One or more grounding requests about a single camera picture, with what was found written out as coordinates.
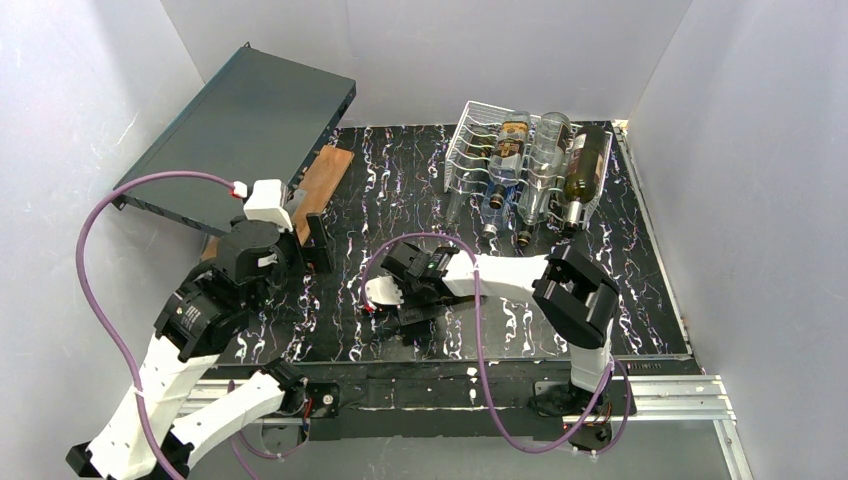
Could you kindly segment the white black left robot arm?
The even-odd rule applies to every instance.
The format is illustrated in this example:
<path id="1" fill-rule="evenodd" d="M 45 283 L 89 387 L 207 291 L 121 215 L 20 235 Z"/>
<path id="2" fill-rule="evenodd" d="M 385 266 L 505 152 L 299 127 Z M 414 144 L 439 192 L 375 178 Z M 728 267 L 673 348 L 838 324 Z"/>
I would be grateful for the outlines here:
<path id="1" fill-rule="evenodd" d="M 231 392 L 181 416 L 189 394 L 243 332 L 268 289 L 299 269 L 296 232 L 287 212 L 247 213 L 234 219 L 217 255 L 194 267 L 165 303 L 154 324 L 138 375 L 112 418 L 92 440 L 70 448 L 66 461 L 81 478 L 187 477 L 196 464 L 246 425 L 280 413 L 309 427 L 309 418 L 333 409 L 329 390 L 282 358 L 258 368 Z"/>

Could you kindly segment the dark green wine bottle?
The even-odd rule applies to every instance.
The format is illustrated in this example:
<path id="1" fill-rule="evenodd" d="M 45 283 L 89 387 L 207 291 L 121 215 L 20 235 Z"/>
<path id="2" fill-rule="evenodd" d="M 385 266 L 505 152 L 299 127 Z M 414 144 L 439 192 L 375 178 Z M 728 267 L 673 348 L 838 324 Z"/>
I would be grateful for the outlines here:
<path id="1" fill-rule="evenodd" d="M 605 145 L 606 132 L 599 125 L 584 125 L 575 134 L 563 189 L 566 202 L 563 234 L 566 238 L 580 230 L 587 206 L 599 190 Z"/>

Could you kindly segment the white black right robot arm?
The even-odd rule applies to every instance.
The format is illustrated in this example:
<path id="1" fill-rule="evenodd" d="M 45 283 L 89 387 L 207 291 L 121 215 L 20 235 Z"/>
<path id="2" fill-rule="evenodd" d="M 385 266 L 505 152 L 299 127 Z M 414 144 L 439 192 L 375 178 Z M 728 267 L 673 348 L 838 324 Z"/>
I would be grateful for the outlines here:
<path id="1" fill-rule="evenodd" d="M 366 300 L 374 306 L 424 308 L 474 295 L 534 304 L 568 345 L 571 386 L 596 390 L 611 362 L 619 289 L 571 246 L 536 256 L 471 257 L 454 246 L 428 251 L 401 242 L 380 266 L 384 275 L 364 286 Z"/>

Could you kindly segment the clear square bottle black cap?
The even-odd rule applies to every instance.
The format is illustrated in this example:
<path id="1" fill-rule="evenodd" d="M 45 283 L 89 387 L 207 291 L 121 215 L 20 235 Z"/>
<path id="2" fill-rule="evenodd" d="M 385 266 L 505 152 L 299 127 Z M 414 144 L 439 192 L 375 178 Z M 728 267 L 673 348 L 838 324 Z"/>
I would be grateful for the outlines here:
<path id="1" fill-rule="evenodd" d="M 530 126 L 527 111 L 511 111 L 505 117 L 488 163 L 489 176 L 495 185 L 508 188 L 519 182 Z"/>

